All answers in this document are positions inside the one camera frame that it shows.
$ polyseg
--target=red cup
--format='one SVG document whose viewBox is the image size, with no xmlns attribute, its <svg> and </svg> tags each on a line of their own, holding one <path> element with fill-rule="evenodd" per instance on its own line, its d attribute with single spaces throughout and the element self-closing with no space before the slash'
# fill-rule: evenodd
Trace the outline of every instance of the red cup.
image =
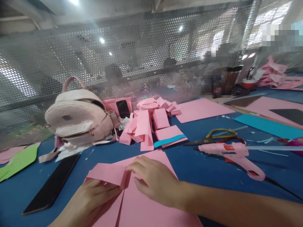
<svg viewBox="0 0 303 227">
<path fill-rule="evenodd" d="M 243 79 L 242 86 L 245 87 L 246 89 L 252 89 L 257 84 L 257 82 L 258 82 L 257 80 Z"/>
</svg>

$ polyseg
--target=backpack handle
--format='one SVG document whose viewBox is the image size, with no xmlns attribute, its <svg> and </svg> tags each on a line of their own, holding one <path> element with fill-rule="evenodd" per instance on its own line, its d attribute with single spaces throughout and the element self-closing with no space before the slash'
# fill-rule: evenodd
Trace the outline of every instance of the backpack handle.
<svg viewBox="0 0 303 227">
<path fill-rule="evenodd" d="M 82 80 L 80 80 L 78 77 L 69 77 L 67 78 L 67 80 L 65 81 L 63 88 L 62 88 L 62 92 L 66 92 L 67 91 L 67 87 L 69 86 L 70 82 L 72 82 L 74 79 L 76 79 L 77 81 L 79 81 L 79 83 L 81 84 L 82 88 L 87 89 L 85 84 L 82 82 Z"/>
</svg>

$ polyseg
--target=phone screen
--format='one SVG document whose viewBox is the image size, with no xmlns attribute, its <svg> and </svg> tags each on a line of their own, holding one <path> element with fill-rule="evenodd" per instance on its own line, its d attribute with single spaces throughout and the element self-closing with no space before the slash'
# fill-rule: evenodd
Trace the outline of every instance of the phone screen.
<svg viewBox="0 0 303 227">
<path fill-rule="evenodd" d="M 80 155 L 77 154 L 61 161 L 22 215 L 48 209 L 54 204 L 79 157 Z"/>
<path fill-rule="evenodd" d="M 128 105 L 127 105 L 127 101 L 126 100 L 121 100 L 116 102 L 117 107 L 118 107 L 118 111 L 120 114 L 121 118 L 126 118 L 126 117 L 130 117 L 130 112 L 128 109 Z"/>
</svg>

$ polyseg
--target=ceiling light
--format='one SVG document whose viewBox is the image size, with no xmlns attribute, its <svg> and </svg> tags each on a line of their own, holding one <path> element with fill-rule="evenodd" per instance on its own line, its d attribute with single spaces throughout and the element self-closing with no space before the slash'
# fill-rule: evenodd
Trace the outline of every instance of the ceiling light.
<svg viewBox="0 0 303 227">
<path fill-rule="evenodd" d="M 74 5 L 79 5 L 79 0 L 69 0 Z"/>
</svg>

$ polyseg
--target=hand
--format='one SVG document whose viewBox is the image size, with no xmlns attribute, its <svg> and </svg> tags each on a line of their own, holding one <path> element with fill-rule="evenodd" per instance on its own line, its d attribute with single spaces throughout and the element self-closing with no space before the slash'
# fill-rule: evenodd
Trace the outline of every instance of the hand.
<svg viewBox="0 0 303 227">
<path fill-rule="evenodd" d="M 122 189 L 117 185 L 104 184 L 91 179 L 79 187 L 61 214 L 49 227 L 86 227 L 102 208 L 102 205 L 117 196 Z"/>
<path fill-rule="evenodd" d="M 137 173 L 142 179 L 134 178 L 140 192 L 167 207 L 179 207 L 181 182 L 169 168 L 159 161 L 145 156 L 137 157 L 126 170 Z"/>
</svg>

